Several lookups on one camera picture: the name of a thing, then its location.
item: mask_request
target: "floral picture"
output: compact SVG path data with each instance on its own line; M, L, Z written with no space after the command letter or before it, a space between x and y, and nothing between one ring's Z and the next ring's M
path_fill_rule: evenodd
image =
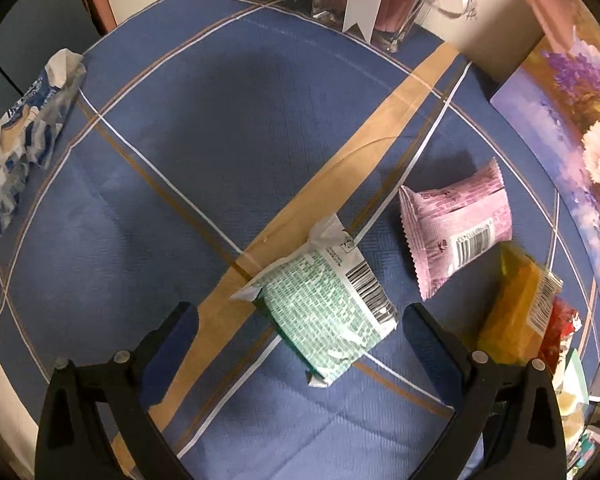
M600 26L573 0L573 44L544 38L491 103L534 152L573 217L600 292Z

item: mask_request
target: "blue and white wrapper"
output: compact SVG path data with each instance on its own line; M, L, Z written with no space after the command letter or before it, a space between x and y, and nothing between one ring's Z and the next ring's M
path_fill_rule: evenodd
M16 213L31 165L48 168L85 74L82 56L59 50L26 94L0 118L0 235Z

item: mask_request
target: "blue tablecloth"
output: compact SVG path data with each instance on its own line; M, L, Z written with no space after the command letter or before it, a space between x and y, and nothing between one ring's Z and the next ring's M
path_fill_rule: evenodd
M490 81L423 29L389 56L301 4L161 0L86 53L51 166L32 170L0 238L0 362L34 418L57 356L108 360L186 300L200 333L151 413L195 478L406 478L450 413L401 380L434 393L402 331L314 389L268 322L227 298L337 212L402 312L419 294L398 184L446 186L492 156L514 238L585 321L574 345L592 381L600 300L586 250L485 97ZM470 346L498 279L490 250L426 307ZM119 438L114 449L132 468Z

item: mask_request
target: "snack package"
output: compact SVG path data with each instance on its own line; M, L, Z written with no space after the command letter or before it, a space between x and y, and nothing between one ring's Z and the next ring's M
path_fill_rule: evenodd
M478 336L478 348L501 364L538 355L562 281L512 242L500 245L502 284Z
M253 302L307 364L310 386L329 386L384 339L398 314L336 215L232 296Z
M497 242L511 240L509 200L494 158L443 189L402 186L400 209L423 300Z
M546 363L554 377L556 376L560 357L562 356L562 360L565 360L566 354L571 348L573 334L581 326L582 322L578 311L562 298L556 296L549 318L549 325L538 352L538 358Z
M85 74L82 56L59 50L0 118L0 236L16 213L30 169L48 168Z

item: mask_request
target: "red snack package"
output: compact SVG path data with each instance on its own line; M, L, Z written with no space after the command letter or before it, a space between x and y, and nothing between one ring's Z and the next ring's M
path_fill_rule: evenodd
M556 296L554 307L551 310L549 325L544 333L544 339L538 351L538 358L542 359L555 374L560 358L560 346L563 341L570 338L581 326L578 311Z

